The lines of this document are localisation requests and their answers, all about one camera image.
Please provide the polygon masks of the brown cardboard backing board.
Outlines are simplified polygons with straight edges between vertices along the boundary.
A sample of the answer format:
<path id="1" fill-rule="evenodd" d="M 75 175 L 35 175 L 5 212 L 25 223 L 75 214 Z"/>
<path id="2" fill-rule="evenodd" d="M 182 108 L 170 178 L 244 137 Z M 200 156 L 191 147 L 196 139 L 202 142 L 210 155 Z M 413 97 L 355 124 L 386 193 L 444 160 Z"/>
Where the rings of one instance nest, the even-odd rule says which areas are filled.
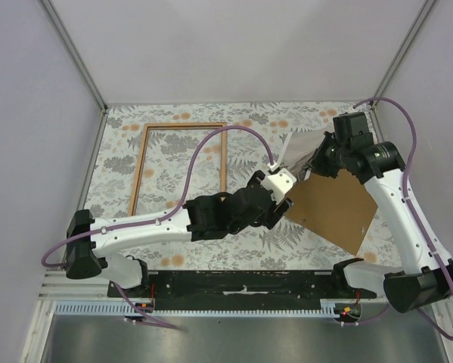
<path id="1" fill-rule="evenodd" d="M 293 203 L 285 216 L 347 253 L 360 250 L 377 204 L 345 169 L 336 178 L 312 174 L 287 194 Z"/>

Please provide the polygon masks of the wooden picture frame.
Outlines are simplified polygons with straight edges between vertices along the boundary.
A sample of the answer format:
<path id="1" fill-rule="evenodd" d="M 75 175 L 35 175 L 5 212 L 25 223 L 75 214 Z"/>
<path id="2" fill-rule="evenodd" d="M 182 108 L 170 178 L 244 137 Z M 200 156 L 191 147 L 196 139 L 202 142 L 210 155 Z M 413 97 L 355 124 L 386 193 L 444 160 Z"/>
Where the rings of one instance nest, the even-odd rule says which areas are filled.
<path id="1" fill-rule="evenodd" d="M 225 123 L 148 123 L 144 126 L 132 182 L 128 215 L 178 205 L 191 156 L 211 131 Z M 227 135 L 209 140 L 195 160 L 198 174 L 190 181 L 190 195 L 227 188 Z"/>

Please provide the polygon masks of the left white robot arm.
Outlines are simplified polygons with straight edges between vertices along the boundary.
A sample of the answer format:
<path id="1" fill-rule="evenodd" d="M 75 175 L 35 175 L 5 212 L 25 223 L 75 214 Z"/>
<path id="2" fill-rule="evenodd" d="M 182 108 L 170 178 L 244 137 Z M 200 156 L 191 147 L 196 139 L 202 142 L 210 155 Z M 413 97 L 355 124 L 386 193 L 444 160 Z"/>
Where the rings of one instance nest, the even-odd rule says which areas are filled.
<path id="1" fill-rule="evenodd" d="M 266 175 L 257 171 L 233 194 L 219 192 L 188 200 L 177 210 L 122 219 L 95 219 L 87 209 L 76 212 L 67 229 L 65 272 L 70 280 L 101 276 L 133 296 L 150 289 L 146 262 L 122 250 L 162 242 L 221 240 L 245 228 L 272 229 L 292 207 L 287 193 L 296 178 L 286 169 Z"/>

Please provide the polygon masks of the boardwalk landscape photo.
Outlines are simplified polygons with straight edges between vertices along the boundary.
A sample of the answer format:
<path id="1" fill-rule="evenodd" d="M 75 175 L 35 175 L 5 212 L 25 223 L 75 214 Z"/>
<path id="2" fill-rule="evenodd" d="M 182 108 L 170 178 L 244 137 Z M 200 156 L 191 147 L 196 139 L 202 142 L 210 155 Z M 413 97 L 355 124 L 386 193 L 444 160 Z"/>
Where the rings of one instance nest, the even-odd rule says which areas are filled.
<path id="1" fill-rule="evenodd" d="M 278 163 L 287 169 L 298 182 L 309 177 L 308 163 L 324 139 L 324 130 L 289 132 L 279 154 Z"/>

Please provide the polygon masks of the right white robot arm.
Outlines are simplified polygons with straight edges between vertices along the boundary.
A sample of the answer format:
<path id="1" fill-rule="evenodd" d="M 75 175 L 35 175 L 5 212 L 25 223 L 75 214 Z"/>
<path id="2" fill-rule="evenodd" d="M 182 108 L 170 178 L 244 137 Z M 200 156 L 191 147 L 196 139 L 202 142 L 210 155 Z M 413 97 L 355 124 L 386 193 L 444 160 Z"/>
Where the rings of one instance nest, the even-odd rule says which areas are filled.
<path id="1" fill-rule="evenodd" d="M 334 130 L 309 161 L 317 175 L 335 178 L 345 169 L 372 196 L 393 236 L 402 261 L 400 271 L 356 260 L 344 262 L 343 271 L 330 279 L 338 297 L 357 288 L 385 296 L 397 312 L 408 312 L 451 296 L 453 258 L 433 233 L 426 216 L 410 210 L 418 202 L 410 183 L 403 180 L 406 166 L 396 146 L 376 143 L 362 112 L 334 117 Z"/>

